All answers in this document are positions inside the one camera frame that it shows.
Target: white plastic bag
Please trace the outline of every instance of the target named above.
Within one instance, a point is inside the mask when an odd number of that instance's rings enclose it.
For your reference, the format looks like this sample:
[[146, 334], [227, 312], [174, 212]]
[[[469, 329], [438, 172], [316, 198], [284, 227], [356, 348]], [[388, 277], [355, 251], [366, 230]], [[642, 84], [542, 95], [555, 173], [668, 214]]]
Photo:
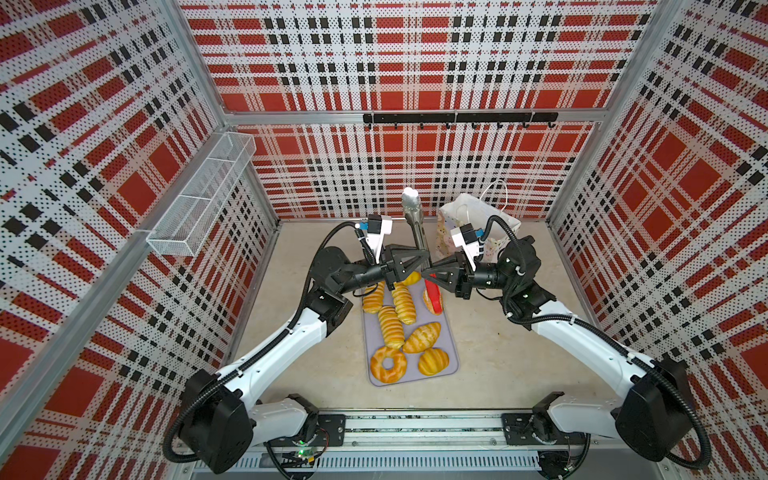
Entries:
[[[483, 191], [481, 197], [485, 196], [485, 192], [488, 191], [490, 186]], [[459, 194], [456, 200], [440, 207], [438, 211], [436, 242], [440, 254], [446, 257], [457, 250], [451, 239], [451, 230], [467, 223], [471, 223], [472, 228], [475, 230], [485, 228], [491, 215], [499, 215], [512, 228], [513, 232], [517, 232], [518, 228], [520, 228], [520, 220], [510, 217], [498, 208], [494, 208], [470, 194]], [[497, 255], [507, 246], [508, 242], [507, 234], [504, 233], [504, 230], [498, 224], [494, 223], [491, 228], [491, 234], [485, 241], [482, 261], [495, 262]]]

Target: red and white plaid pattern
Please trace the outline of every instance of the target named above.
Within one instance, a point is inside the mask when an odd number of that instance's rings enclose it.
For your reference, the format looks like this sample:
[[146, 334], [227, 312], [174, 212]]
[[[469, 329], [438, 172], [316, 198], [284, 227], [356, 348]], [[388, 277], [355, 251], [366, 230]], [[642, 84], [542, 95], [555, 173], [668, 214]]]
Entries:
[[[505, 211], [544, 218], [591, 124], [285, 125], [240, 127], [254, 135], [253, 164], [278, 216], [364, 217], [402, 213], [402, 189], [419, 190], [425, 213], [461, 192], [507, 185]], [[486, 201], [499, 208], [505, 189]]]
[[221, 367], [270, 233], [248, 188], [197, 257], [144, 261], [0, 478], [165, 476], [160, 445], [184, 382]]
[[657, 2], [181, 0], [230, 111], [603, 107]]
[[765, 478], [768, 5], [708, 4], [674, 19], [556, 227], [605, 331], [687, 364], [704, 476]]
[[[0, 395], [214, 121], [155, 0], [0, 2]], [[244, 185], [194, 259], [150, 256], [0, 478], [163, 478], [183, 382], [214, 370], [266, 241]]]

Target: wall-mounted shelf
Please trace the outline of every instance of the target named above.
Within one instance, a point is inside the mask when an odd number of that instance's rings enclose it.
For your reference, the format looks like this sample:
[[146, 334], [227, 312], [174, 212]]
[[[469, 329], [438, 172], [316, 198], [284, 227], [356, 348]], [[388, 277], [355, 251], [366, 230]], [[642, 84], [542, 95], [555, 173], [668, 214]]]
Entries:
[[152, 249], [158, 255], [197, 255], [255, 152], [252, 135], [222, 134], [147, 238]]

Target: gray tray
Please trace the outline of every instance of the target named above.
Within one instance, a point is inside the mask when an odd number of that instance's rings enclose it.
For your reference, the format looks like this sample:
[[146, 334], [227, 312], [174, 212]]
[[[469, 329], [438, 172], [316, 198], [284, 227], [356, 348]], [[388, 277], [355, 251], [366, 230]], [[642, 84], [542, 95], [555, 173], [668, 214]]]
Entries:
[[[402, 376], [400, 380], [394, 383], [383, 383], [377, 380], [371, 373], [371, 357], [376, 350], [384, 346], [384, 337], [382, 336], [382, 330], [379, 326], [379, 315], [375, 313], [362, 313], [362, 327], [366, 340], [366, 371], [368, 372], [368, 379], [374, 386], [391, 386], [398, 385], [399, 383], [415, 382], [416, 380], [434, 379], [439, 376], [446, 376], [456, 373], [458, 371], [458, 354], [456, 353], [456, 345], [453, 343], [453, 335], [451, 334], [451, 328], [448, 325], [448, 319], [445, 318], [445, 307], [440, 315], [434, 315], [427, 310], [422, 300], [422, 294], [424, 293], [424, 280], [420, 280], [416, 285], [411, 285], [408, 290], [413, 297], [413, 304], [416, 307], [416, 323], [413, 325], [403, 325], [402, 329], [406, 335], [406, 340], [411, 335], [413, 330], [419, 328], [421, 325], [425, 325], [431, 322], [440, 322], [440, 336], [435, 342], [432, 348], [438, 348], [448, 353], [450, 363], [442, 372], [439, 372], [433, 376], [423, 375], [419, 371], [419, 358], [421, 353], [406, 353], [406, 359], [408, 360], [408, 368], [406, 374]], [[389, 289], [384, 287], [384, 305], [394, 305], [392, 301], [392, 294]]]

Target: bread roll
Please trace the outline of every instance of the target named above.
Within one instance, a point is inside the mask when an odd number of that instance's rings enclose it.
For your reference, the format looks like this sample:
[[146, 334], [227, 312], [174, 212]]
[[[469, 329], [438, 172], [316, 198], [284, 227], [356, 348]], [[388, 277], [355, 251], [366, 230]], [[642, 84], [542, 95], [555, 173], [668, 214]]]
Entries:
[[411, 336], [402, 346], [405, 353], [420, 353], [432, 347], [440, 336], [440, 323], [432, 322], [413, 330]]
[[449, 363], [448, 353], [440, 349], [426, 349], [419, 358], [419, 371], [423, 375], [432, 376], [442, 372]]
[[406, 335], [402, 332], [402, 323], [397, 318], [395, 307], [385, 305], [379, 310], [379, 325], [382, 327], [384, 345], [391, 349], [401, 349], [406, 342]]
[[362, 298], [362, 311], [365, 313], [378, 313], [382, 309], [383, 304], [384, 282], [378, 282], [376, 284], [376, 291]]
[[422, 300], [424, 300], [424, 306], [427, 307], [427, 310], [429, 310], [430, 313], [433, 313], [435, 315], [439, 315], [442, 313], [442, 294], [438, 291], [437, 292], [437, 304], [439, 305], [439, 311], [435, 311], [435, 304], [432, 302], [432, 299], [429, 298], [429, 294], [427, 293], [427, 290], [424, 290], [424, 294], [422, 295]]
[[395, 311], [400, 321], [406, 325], [416, 323], [416, 305], [413, 304], [408, 287], [402, 283], [395, 283], [392, 299], [395, 301]]
[[[384, 368], [384, 359], [392, 359], [395, 365], [387, 370]], [[391, 349], [388, 346], [376, 350], [371, 357], [371, 373], [381, 383], [394, 383], [406, 374], [408, 360], [400, 350]]]

